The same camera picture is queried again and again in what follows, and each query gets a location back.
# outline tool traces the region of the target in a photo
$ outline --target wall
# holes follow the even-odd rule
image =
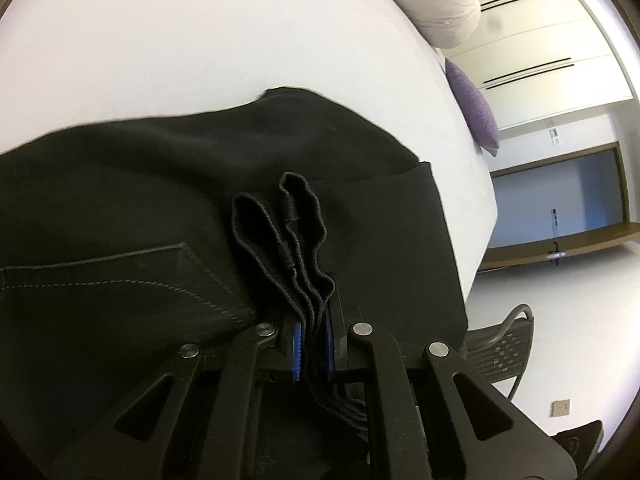
[[[483,153],[489,171],[503,170],[543,158],[578,152],[618,140],[609,114],[560,124],[555,128],[560,139],[558,145],[551,141],[548,128],[501,140],[500,150],[495,158],[487,152]]]
[[[605,442],[640,388],[640,246],[480,274],[470,329],[501,322],[518,303],[536,319],[529,366],[514,403],[548,434],[600,419]],[[569,416],[549,417],[571,399]]]
[[[498,220],[489,247],[523,244],[622,221],[611,150],[494,178]],[[551,210],[556,211],[557,224]]]
[[[611,0],[582,0],[609,40],[636,98],[640,92],[640,50]]]
[[[611,115],[611,124],[615,135],[623,139],[626,151],[623,152],[625,172],[630,185],[629,200],[636,204],[636,209],[631,209],[631,220],[638,221],[640,217],[637,209],[640,209],[640,185],[632,186],[632,183],[640,183],[640,107],[633,102],[625,103],[615,114]]]

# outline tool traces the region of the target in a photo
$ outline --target wooden door frame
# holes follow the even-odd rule
[[[489,175],[492,179],[498,178],[513,173],[521,173],[527,170],[535,170],[536,168],[544,168],[545,166],[551,166],[552,164],[566,162],[568,160],[575,160],[576,158],[594,155],[595,153],[608,152],[609,150],[613,151],[614,158],[616,159],[616,169],[618,170],[618,181],[620,183],[620,198],[622,199],[622,221],[629,222],[629,190],[626,184],[625,163],[622,157],[622,148],[618,141],[608,142],[607,144],[601,144],[600,146],[593,146],[592,148],[587,148],[585,150],[578,150],[577,152],[542,158],[533,162],[527,162],[526,164],[519,164],[517,166],[511,166],[510,168],[504,168],[503,170],[495,170]]]

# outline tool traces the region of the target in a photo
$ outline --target light switch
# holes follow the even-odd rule
[[[551,143],[554,146],[560,146],[560,136],[558,135],[558,130],[555,128],[549,128],[549,135],[551,136]]]
[[[556,400],[551,404],[551,416],[565,416],[569,415],[569,408],[571,406],[571,400]]]

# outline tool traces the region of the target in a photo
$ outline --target black jeans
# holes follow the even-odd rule
[[[332,294],[404,344],[462,344],[430,165],[312,92],[78,126],[0,156],[0,418],[45,472],[177,346],[274,308],[316,330]],[[296,455],[318,460],[307,478],[338,460],[315,431]]]

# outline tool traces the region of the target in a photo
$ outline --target white bedsheet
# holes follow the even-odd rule
[[[433,51],[392,0],[14,0],[0,20],[0,153],[277,86],[317,91],[432,163],[466,298],[494,192]]]

